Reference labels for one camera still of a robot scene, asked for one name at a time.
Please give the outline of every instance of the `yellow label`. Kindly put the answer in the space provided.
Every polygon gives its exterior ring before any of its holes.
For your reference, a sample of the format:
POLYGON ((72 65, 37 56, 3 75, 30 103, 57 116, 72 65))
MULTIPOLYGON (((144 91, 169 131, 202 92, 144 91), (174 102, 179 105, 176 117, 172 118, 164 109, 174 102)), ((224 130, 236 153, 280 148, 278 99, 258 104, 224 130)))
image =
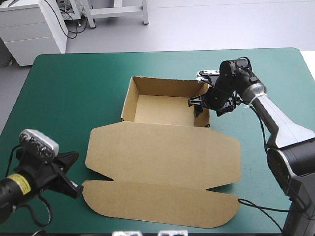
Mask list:
POLYGON ((23 195, 25 195, 31 191, 30 184, 28 183, 26 178, 24 178, 22 175, 12 174, 12 175, 8 176, 7 178, 10 178, 11 180, 13 180, 14 182, 16 182, 19 185, 20 189, 22 190, 23 195))

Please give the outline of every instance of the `open cardboard box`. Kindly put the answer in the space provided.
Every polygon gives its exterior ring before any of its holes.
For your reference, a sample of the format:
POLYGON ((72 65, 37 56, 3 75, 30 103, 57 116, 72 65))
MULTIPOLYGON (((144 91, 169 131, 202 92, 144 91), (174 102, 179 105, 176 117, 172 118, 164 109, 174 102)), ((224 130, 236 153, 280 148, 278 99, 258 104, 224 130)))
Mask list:
POLYGON ((206 191, 239 180, 240 144, 207 128, 188 98, 198 81, 132 77, 122 122, 91 131, 86 166, 114 181, 87 180, 96 212, 119 218, 211 228, 236 213, 237 197, 206 191))

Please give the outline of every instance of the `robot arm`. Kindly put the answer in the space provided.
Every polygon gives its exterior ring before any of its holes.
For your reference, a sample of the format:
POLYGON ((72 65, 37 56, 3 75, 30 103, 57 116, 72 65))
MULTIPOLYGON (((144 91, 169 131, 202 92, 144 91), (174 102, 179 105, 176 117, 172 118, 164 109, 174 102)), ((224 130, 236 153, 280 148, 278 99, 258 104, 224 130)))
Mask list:
POLYGON ((26 207, 34 223, 44 227, 52 220, 52 210, 41 192, 50 189, 73 198, 82 193, 83 186, 75 184, 66 176, 79 154, 75 151, 58 153, 58 144, 37 130, 23 130, 19 142, 17 147, 20 149, 16 153, 19 165, 14 168, 15 173, 9 176, 8 167, 6 178, 0 181, 0 224, 16 209, 26 207), (38 197, 49 211, 47 224, 38 222, 32 208, 26 204, 34 197, 38 197))
POLYGON ((257 111, 270 132, 266 144, 269 168, 292 200, 283 231, 289 236, 314 236, 315 133, 295 124, 268 98, 248 58, 223 61, 219 71, 199 71, 197 76, 210 87, 205 94, 189 99, 195 116, 202 107, 221 116, 241 102, 257 111))

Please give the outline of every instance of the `white cabinet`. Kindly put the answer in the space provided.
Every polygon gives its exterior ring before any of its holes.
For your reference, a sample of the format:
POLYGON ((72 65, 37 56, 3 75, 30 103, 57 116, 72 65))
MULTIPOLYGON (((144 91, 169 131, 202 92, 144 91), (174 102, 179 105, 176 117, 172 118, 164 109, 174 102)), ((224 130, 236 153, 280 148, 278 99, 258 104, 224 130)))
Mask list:
POLYGON ((20 66, 32 65, 41 54, 65 53, 68 30, 55 0, 13 0, 0 5, 0 38, 20 66))

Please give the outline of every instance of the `metal frame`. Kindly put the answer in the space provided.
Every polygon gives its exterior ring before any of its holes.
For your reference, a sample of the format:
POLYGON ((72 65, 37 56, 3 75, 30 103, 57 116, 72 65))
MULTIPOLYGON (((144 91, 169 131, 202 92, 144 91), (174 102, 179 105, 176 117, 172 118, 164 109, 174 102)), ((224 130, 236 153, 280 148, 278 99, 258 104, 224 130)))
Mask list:
POLYGON ((123 0, 114 0, 114 7, 92 9, 89 0, 83 0, 85 14, 91 28, 95 28, 95 19, 143 14, 144 24, 149 23, 147 0, 142 0, 142 6, 123 6, 123 0))

